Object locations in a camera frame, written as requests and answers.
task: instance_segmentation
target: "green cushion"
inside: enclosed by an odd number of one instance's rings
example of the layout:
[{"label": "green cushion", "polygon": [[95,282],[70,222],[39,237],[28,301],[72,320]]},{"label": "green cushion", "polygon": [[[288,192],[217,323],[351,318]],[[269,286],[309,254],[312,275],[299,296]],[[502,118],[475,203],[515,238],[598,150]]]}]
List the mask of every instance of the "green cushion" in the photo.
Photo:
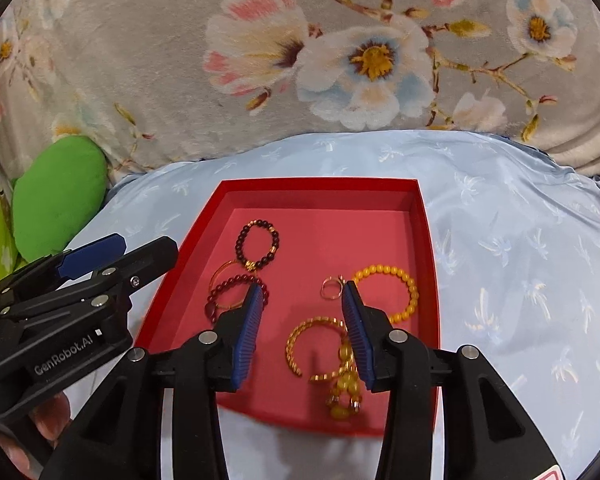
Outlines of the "green cushion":
[{"label": "green cushion", "polygon": [[16,182],[13,235],[28,262],[59,253],[96,215],[107,186],[103,153],[88,137],[63,137]]}]

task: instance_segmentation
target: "jewelry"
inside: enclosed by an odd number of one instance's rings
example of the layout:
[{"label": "jewelry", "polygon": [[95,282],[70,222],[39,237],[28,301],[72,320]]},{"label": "jewelry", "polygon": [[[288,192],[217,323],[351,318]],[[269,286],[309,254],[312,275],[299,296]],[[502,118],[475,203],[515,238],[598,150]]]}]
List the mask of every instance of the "jewelry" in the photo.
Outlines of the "jewelry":
[{"label": "jewelry", "polygon": [[[225,262],[224,264],[222,264],[218,270],[216,270],[216,272],[214,272],[214,275],[211,277],[211,280],[209,281],[209,293],[211,293],[214,288],[216,288],[216,279],[218,278],[218,276],[220,275],[220,273],[225,270],[227,267],[231,267],[232,265],[235,264],[239,264],[240,262],[238,260],[231,260],[230,262]],[[253,271],[253,275],[257,276],[258,272],[256,270]],[[237,303],[234,303],[232,305],[220,305],[220,304],[216,304],[216,308],[220,309],[220,310],[231,310],[232,308],[238,308],[242,306],[242,302],[238,301]]]},{"label": "jewelry", "polygon": [[[324,291],[324,289],[330,283],[335,283],[336,285],[338,285],[340,287],[340,290],[338,291],[338,293],[333,296],[329,296]],[[325,300],[337,300],[340,296],[342,296],[342,291],[344,290],[344,284],[345,284],[345,280],[344,280],[343,276],[338,276],[337,278],[334,278],[333,276],[329,276],[326,280],[324,280],[322,282],[322,286],[320,287],[320,297],[324,298]]]},{"label": "jewelry", "polygon": [[[251,260],[247,260],[244,257],[244,253],[242,252],[242,245],[244,244],[244,240],[249,234],[249,231],[253,226],[262,227],[271,233],[272,243],[269,248],[269,252],[265,254],[261,259],[257,262],[252,262]],[[276,256],[276,251],[280,248],[280,235],[276,228],[273,227],[273,224],[270,224],[266,220],[251,220],[247,225],[242,228],[240,234],[238,235],[238,239],[235,241],[235,256],[236,259],[244,266],[245,269],[253,272],[255,269],[262,269],[269,262],[273,261],[273,258]]]},{"label": "jewelry", "polygon": [[[286,340],[286,364],[289,369],[298,377],[302,376],[302,370],[296,364],[294,359],[294,344],[298,336],[306,329],[316,325],[331,326],[340,331],[340,348],[338,348],[338,358],[340,367],[337,371],[329,374],[315,374],[309,378],[309,382],[318,383],[328,380],[336,380],[330,389],[330,396],[327,399],[327,406],[330,409],[330,415],[336,420],[344,420],[352,413],[359,413],[362,406],[362,396],[360,395],[360,377],[355,365],[353,349],[347,337],[347,327],[343,321],[335,317],[317,316],[303,321],[299,324]],[[344,406],[340,403],[342,394],[349,395],[349,405]]]},{"label": "jewelry", "polygon": [[269,303],[269,291],[267,290],[267,285],[265,285],[257,276],[239,274],[238,276],[224,280],[224,282],[216,286],[216,288],[211,291],[209,297],[206,298],[205,314],[212,323],[215,323],[218,320],[218,302],[216,301],[218,296],[222,292],[232,288],[235,285],[239,285],[240,283],[257,283],[260,285],[262,288],[262,304],[263,306],[267,306],[267,303]]},{"label": "jewelry", "polygon": [[400,278],[404,284],[409,289],[409,304],[404,309],[403,312],[396,312],[395,314],[391,314],[389,316],[389,322],[391,323],[400,323],[401,321],[406,321],[409,319],[418,306],[418,298],[420,297],[420,293],[418,292],[418,287],[416,286],[415,280],[409,276],[404,270],[399,269],[398,267],[391,267],[388,265],[372,265],[365,267],[362,270],[359,270],[353,275],[353,282],[357,285],[361,280],[364,280],[367,276],[372,274],[389,274],[391,276],[397,276]]}]

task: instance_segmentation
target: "red tray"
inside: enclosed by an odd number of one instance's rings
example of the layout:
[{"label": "red tray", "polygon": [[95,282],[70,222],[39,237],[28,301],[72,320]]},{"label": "red tray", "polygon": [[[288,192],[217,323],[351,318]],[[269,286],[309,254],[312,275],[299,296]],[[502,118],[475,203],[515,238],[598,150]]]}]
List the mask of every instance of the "red tray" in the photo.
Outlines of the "red tray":
[{"label": "red tray", "polygon": [[[219,394],[221,406],[264,422],[334,434],[382,435],[388,394],[363,394],[359,415],[346,421],[329,416],[327,383],[308,383],[313,373],[337,368],[338,333],[311,328],[296,342],[304,371],[288,370],[286,340],[301,321],[313,316],[342,318],[340,301],[320,297],[328,276],[347,279],[369,265],[403,268],[416,280],[416,314],[400,326],[438,348],[440,324],[436,275],[424,204],[416,180],[389,178],[265,178],[221,182],[180,248],[147,313],[136,344],[150,352],[179,347],[211,328],[204,314],[208,284],[220,265],[235,259],[235,239],[253,219],[272,222],[280,232],[276,259],[260,272],[270,301],[262,316],[248,379],[236,394]],[[244,243],[248,258],[270,246],[269,234],[251,230]],[[232,266],[221,279],[244,272]],[[365,304],[389,314],[403,310],[409,295],[395,276],[360,282]],[[223,295],[234,301],[245,289]]]}]

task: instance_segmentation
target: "gold ring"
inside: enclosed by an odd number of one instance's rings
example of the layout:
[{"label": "gold ring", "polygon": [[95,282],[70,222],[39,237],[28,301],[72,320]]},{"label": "gold ring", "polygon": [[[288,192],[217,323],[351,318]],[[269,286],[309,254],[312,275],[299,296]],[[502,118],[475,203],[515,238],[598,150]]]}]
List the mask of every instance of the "gold ring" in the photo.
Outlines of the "gold ring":
[{"label": "gold ring", "polygon": [[[324,289],[326,288],[327,285],[329,285],[329,283],[337,283],[338,286],[340,287],[340,290],[338,291],[338,293],[335,296],[328,296],[327,293],[324,291]],[[326,280],[324,280],[322,282],[322,286],[320,287],[320,297],[324,298],[325,300],[337,300],[340,296],[342,296],[343,290],[344,290],[344,278],[342,276],[338,276],[337,278],[334,278],[333,276],[329,276]]]},{"label": "gold ring", "polygon": [[[225,262],[224,264],[222,264],[218,270],[216,270],[216,272],[214,272],[214,275],[211,277],[211,280],[209,281],[209,293],[211,293],[212,290],[214,290],[214,288],[216,287],[216,279],[218,278],[218,276],[220,275],[220,273],[225,270],[227,267],[231,267],[232,265],[236,265],[236,264],[240,264],[240,262],[238,260],[231,260],[230,262]],[[258,275],[258,271],[254,270],[253,271],[253,275],[257,276]],[[216,308],[219,310],[231,310],[232,308],[238,308],[242,306],[242,302],[238,301],[237,303],[234,303],[232,305],[220,305],[220,304],[216,304]]]}]

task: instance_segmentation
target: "finger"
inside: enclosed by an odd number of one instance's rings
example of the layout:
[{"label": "finger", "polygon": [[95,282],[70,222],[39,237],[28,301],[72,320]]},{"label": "finger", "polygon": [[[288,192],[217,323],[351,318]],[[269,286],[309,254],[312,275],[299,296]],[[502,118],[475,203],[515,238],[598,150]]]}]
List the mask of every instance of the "finger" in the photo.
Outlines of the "finger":
[{"label": "finger", "polygon": [[33,421],[47,440],[56,440],[71,418],[71,406],[65,394],[46,400],[33,410]]},{"label": "finger", "polygon": [[11,463],[27,478],[33,478],[29,470],[30,463],[27,454],[18,446],[15,440],[0,433],[0,447],[7,454]]}]

